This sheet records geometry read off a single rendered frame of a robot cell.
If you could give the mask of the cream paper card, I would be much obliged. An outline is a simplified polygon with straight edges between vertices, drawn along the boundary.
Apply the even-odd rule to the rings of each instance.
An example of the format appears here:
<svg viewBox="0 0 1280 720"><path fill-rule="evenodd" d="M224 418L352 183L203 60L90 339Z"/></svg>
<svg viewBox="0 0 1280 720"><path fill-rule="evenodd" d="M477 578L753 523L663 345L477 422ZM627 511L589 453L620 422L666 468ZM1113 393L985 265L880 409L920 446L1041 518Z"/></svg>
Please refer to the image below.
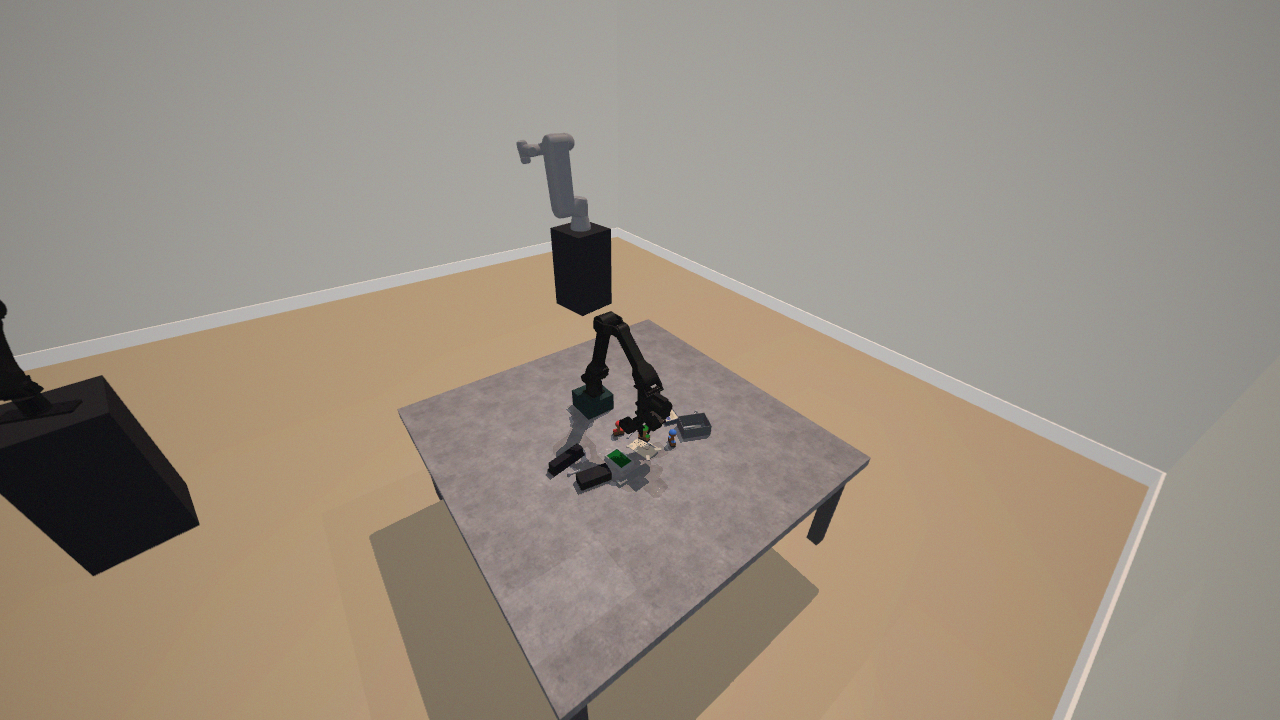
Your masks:
<svg viewBox="0 0 1280 720"><path fill-rule="evenodd" d="M649 442L646 443L643 439L635 439L631 445L626 445L626 447L632 448L635 452L640 454L643 457L646 457L646 460L650 460L650 457L660 450L660 448L657 448L657 446L654 446L654 445L652 445Z"/></svg>

